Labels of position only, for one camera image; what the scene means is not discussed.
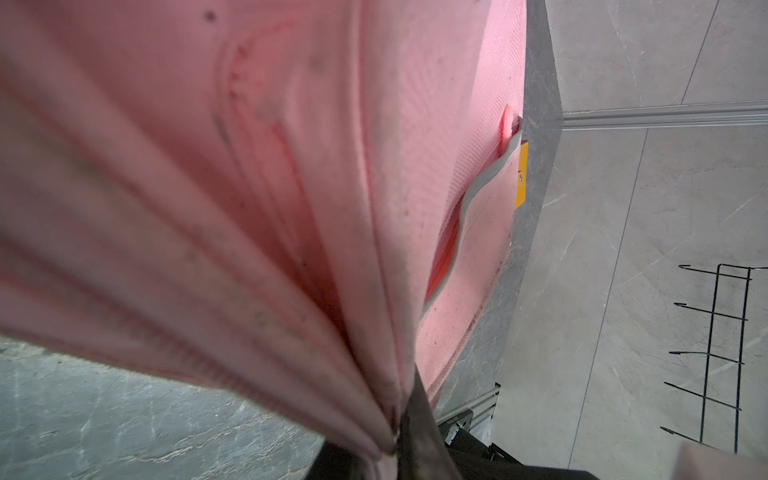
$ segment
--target yellow label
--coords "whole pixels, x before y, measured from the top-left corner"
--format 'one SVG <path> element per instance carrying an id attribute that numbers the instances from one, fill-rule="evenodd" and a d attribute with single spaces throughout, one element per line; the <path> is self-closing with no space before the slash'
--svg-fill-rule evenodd
<path id="1" fill-rule="evenodd" d="M 525 180 L 528 177 L 528 141 L 520 144 L 520 164 L 518 167 L 518 197 L 515 200 L 515 209 L 525 203 Z"/>

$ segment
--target gray stone slab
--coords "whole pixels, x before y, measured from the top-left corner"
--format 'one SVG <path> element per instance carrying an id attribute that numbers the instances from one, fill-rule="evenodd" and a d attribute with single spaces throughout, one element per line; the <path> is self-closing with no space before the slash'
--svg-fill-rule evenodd
<path id="1" fill-rule="evenodd" d="M 684 103 L 768 98 L 768 4 L 720 0 Z"/>
<path id="2" fill-rule="evenodd" d="M 0 337 L 0 478 L 287 478 L 322 438 L 246 400 Z"/>
<path id="3" fill-rule="evenodd" d="M 560 140 L 492 430 L 526 465 L 568 467 L 644 139 L 622 130 Z"/>
<path id="4" fill-rule="evenodd" d="M 679 104 L 716 2 L 547 0 L 563 110 Z"/>
<path id="5" fill-rule="evenodd" d="M 650 130 L 571 468 L 598 478 L 666 479 L 681 438 L 698 438 L 710 318 L 718 263 L 765 266 L 768 260 L 768 127 Z M 739 455 L 768 458 L 768 273 L 755 272 L 744 332 Z M 740 316 L 742 280 L 720 281 L 717 310 Z M 718 317 L 712 353 L 738 358 L 740 322 Z M 735 403 L 736 364 L 712 359 L 707 395 Z M 734 411 L 707 402 L 704 441 L 733 451 Z"/>

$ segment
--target white marble floor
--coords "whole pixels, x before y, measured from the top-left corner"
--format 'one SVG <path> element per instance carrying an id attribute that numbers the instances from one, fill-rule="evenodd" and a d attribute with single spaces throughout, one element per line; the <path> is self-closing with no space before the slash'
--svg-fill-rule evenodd
<path id="1" fill-rule="evenodd" d="M 689 263 L 768 266 L 768 127 L 564 132 L 515 308 L 492 440 L 529 465 L 598 478 L 669 478 L 697 438 L 713 276 Z M 739 453 L 768 458 L 768 272 L 750 286 Z M 740 316 L 743 281 L 717 310 Z M 712 353 L 738 357 L 740 321 Z M 734 404 L 735 364 L 712 359 L 707 396 Z M 704 441 L 733 449 L 734 410 L 707 402 Z"/>

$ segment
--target pink cloth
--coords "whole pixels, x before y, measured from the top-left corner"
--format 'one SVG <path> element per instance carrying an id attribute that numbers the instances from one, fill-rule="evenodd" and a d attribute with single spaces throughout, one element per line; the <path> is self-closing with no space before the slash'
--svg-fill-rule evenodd
<path id="1" fill-rule="evenodd" d="M 436 395 L 508 254 L 525 1 L 31 0 L 0 24 L 0 331 L 392 452 L 414 365 Z"/>

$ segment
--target black metal frame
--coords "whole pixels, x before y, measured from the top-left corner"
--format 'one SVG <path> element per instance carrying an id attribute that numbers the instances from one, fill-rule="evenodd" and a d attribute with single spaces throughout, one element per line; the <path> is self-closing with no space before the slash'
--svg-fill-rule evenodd
<path id="1" fill-rule="evenodd" d="M 741 269 L 746 270 L 746 276 L 741 275 L 730 275 L 727 273 L 721 273 L 720 268 L 723 266 L 727 266 L 729 268 L 735 268 L 735 269 Z M 704 370 L 704 388 L 702 393 L 693 392 L 689 389 L 684 389 L 681 386 L 674 385 L 673 383 L 664 382 L 665 384 L 672 386 L 678 390 L 682 390 L 684 392 L 688 392 L 692 395 L 698 396 L 701 398 L 701 426 L 699 430 L 699 439 L 693 439 L 689 437 L 688 435 L 683 435 L 682 433 L 675 432 L 672 429 L 668 429 L 667 427 L 661 427 L 662 430 L 665 432 L 671 433 L 673 435 L 678 435 L 683 437 L 684 439 L 688 439 L 692 442 L 699 443 L 701 445 L 711 446 L 704 443 L 704 414 L 707 411 L 707 400 L 715 403 L 719 403 L 721 405 L 725 405 L 727 407 L 730 407 L 735 410 L 736 412 L 736 422 L 735 422 L 735 433 L 733 436 L 733 453 L 738 453 L 739 451 L 739 412 L 741 412 L 741 408 L 739 407 L 740 403 L 740 396 L 741 396 L 741 367 L 744 365 L 743 362 L 743 353 L 744 353 L 744 323 L 747 320 L 746 317 L 746 302 L 749 298 L 749 292 L 750 292 L 750 281 L 752 280 L 752 271 L 753 270 L 768 270 L 768 266 L 761 266 L 761 267 L 754 267 L 754 266 L 738 266 L 738 265 L 729 265 L 728 263 L 721 263 L 717 266 L 717 271 L 710 272 L 709 270 L 700 270 L 697 268 L 691 268 L 690 265 L 680 265 L 680 268 L 683 270 L 691 270 L 694 272 L 701 272 L 701 273 L 709 273 L 710 275 L 715 276 L 715 290 L 712 295 L 712 309 L 711 310 L 704 310 L 701 308 L 696 308 L 693 306 L 689 306 L 687 303 L 681 303 L 676 302 L 676 306 L 681 306 L 683 308 L 689 309 L 689 310 L 696 310 L 697 312 L 704 312 L 710 314 L 710 331 L 709 331 L 709 340 L 707 341 L 707 351 L 706 352 L 670 352 L 672 355 L 706 355 L 707 356 L 707 364 Z M 727 276 L 730 278 L 737 278 L 745 280 L 744 284 L 744 301 L 741 311 L 741 316 L 733 316 L 733 315 L 727 315 L 725 313 L 719 313 L 715 311 L 715 308 L 717 306 L 717 287 L 720 283 L 720 277 Z M 741 334 L 740 334 L 740 340 L 739 340 L 739 359 L 729 359 L 724 356 L 715 355 L 712 353 L 712 331 L 714 329 L 715 324 L 715 316 L 722 316 L 730 319 L 737 319 L 741 321 Z M 720 400 L 713 399 L 711 397 L 707 396 L 707 384 L 709 382 L 710 377 L 710 357 L 715 357 L 718 359 L 726 360 L 727 362 L 734 362 L 736 363 L 738 367 L 738 373 L 737 373 L 737 383 L 736 383 L 736 405 L 731 405 L 729 403 L 721 402 Z"/>

